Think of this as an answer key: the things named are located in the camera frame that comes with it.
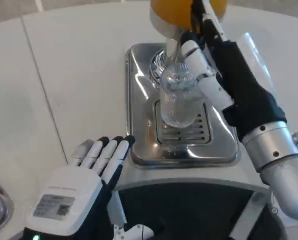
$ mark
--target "silver metal cylinder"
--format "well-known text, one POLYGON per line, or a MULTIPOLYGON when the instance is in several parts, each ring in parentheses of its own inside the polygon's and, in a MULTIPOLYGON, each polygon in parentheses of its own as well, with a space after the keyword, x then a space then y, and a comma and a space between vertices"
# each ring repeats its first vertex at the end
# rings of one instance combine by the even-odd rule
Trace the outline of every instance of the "silver metal cylinder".
POLYGON ((270 186, 282 211, 298 220, 298 156, 286 157, 268 165, 260 177, 270 186))
POLYGON ((283 121, 272 122, 256 128, 242 140, 258 173, 282 158, 298 156, 298 146, 283 121))

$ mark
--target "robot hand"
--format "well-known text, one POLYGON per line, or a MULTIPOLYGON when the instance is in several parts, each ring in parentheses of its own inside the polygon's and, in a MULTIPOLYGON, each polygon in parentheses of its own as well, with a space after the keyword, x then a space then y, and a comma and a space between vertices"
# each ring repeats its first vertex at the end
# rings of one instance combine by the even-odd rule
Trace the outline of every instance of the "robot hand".
POLYGON ((27 217, 22 239, 80 240, 96 236, 134 142, 130 135, 80 144, 69 165, 56 169, 47 182, 27 217))
POLYGON ((255 44, 248 34, 237 42, 228 40, 207 0, 194 0, 191 13, 192 29, 198 26, 200 33, 181 37, 186 65, 206 100, 236 127, 238 139, 283 212, 298 220, 298 146, 284 111, 265 88, 269 74, 255 44), (204 46, 197 44, 197 35, 204 46), (213 69, 202 50, 209 51, 213 69))

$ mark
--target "orange juice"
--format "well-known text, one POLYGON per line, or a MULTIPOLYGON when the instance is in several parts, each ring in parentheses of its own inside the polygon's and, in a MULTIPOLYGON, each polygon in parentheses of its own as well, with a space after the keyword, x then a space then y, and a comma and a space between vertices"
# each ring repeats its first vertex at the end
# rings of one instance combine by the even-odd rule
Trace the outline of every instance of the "orange juice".
MULTIPOLYGON (((191 5, 193 0, 151 0, 154 12, 169 24, 183 29, 191 29, 191 5)), ((215 14, 222 19, 227 8, 227 0, 210 0, 215 14)))

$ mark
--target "drip tray grate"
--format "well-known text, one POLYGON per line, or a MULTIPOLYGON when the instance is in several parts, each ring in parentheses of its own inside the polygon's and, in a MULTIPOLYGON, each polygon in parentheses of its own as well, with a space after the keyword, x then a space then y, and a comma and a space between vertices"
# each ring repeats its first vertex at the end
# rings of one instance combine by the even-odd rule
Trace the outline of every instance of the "drip tray grate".
POLYGON ((210 131, 205 105, 197 114, 194 122, 185 128, 175 128, 167 125, 161 118, 160 101, 155 103, 155 122, 157 141, 162 145, 204 145, 210 141, 210 131))

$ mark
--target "green led light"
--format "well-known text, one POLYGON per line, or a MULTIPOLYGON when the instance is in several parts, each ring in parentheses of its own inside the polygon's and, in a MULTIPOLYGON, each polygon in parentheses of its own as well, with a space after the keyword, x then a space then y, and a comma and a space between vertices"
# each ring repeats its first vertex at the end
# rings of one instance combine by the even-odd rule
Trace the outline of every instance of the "green led light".
POLYGON ((40 236, 39 235, 34 235, 32 240, 40 240, 40 236))

